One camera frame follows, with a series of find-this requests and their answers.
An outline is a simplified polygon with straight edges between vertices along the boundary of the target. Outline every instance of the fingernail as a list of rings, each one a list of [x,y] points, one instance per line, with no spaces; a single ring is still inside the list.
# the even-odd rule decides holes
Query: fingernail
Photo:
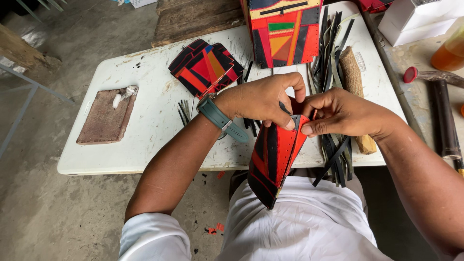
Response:
[[[305,135],[309,135],[313,133],[313,129],[311,128],[311,126],[303,126],[301,127],[301,132]]]
[[[292,130],[293,128],[295,128],[295,122],[293,120],[290,120],[285,128],[287,128],[288,130]]]

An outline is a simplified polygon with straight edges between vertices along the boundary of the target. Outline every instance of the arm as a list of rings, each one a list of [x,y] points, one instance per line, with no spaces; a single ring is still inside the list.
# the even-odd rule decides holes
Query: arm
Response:
[[[464,249],[464,179],[433,152],[396,114],[334,88],[305,101],[305,114],[321,109],[321,120],[302,132],[369,134],[378,144],[401,202],[414,225],[439,254],[455,257]]]
[[[293,86],[298,102],[305,96],[299,73],[266,77],[221,92],[213,102],[229,119],[246,117],[273,121],[291,130],[295,123],[279,107],[291,108],[285,89]],[[221,130],[198,114],[152,158],[126,209],[125,221],[147,212],[170,215],[182,199]]]

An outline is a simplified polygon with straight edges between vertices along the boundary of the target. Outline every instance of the wristwatch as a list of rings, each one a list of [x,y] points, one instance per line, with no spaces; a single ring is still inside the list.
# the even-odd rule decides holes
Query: wristwatch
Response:
[[[218,126],[222,131],[226,132],[239,142],[247,142],[248,135],[239,128],[232,120],[230,120],[219,108],[213,103],[212,99],[216,97],[216,93],[209,93],[201,98],[197,106],[197,111],[202,112],[214,125]]]

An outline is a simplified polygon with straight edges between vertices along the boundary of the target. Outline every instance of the orange bottle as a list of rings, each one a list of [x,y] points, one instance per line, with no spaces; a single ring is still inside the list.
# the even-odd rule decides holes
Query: orange bottle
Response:
[[[464,25],[440,46],[430,63],[441,71],[456,71],[464,67]]]

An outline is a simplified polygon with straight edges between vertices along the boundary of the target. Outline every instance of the metal frame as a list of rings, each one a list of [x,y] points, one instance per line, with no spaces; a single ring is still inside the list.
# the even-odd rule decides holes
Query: metal frame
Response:
[[[5,65],[3,64],[0,64],[0,69],[3,69],[9,73],[12,73],[20,78],[22,78],[23,80],[26,80],[28,81],[29,85],[26,85],[26,86],[21,86],[21,87],[17,87],[17,88],[13,88],[13,89],[10,89],[10,90],[6,90],[6,91],[0,91],[0,94],[3,94],[3,93],[10,93],[10,92],[16,92],[16,91],[22,91],[22,90],[27,90],[27,89],[31,89],[29,91],[29,94],[27,95],[27,99],[26,101],[24,102],[22,108],[21,108],[21,111],[19,111],[19,114],[18,116],[16,117],[16,119],[14,120],[13,122],[13,125],[11,126],[10,128],[10,131],[8,132],[8,134],[6,135],[6,138],[5,140],[3,141],[1,147],[0,147],[0,158],[2,157],[3,153],[6,151],[6,148],[8,146],[8,143],[10,143],[10,140],[14,134],[14,132],[16,131],[16,128],[18,127],[18,124],[19,122],[21,121],[21,119],[23,118],[23,115],[24,115],[24,112],[26,111],[29,103],[31,102],[32,98],[34,97],[34,94],[35,92],[37,91],[38,88],[42,88],[44,89],[45,91],[55,95],[56,97],[72,104],[72,105],[75,105],[75,102],[71,101],[70,99],[66,98],[65,96],[55,92],[55,91],[52,91],[50,90],[49,88],[43,86],[42,84],[34,81],[34,80],[31,80],[29,79],[28,77],[22,75],[21,73],[19,72],[16,72],[14,71],[13,69],[9,68],[9,67],[6,67]]]

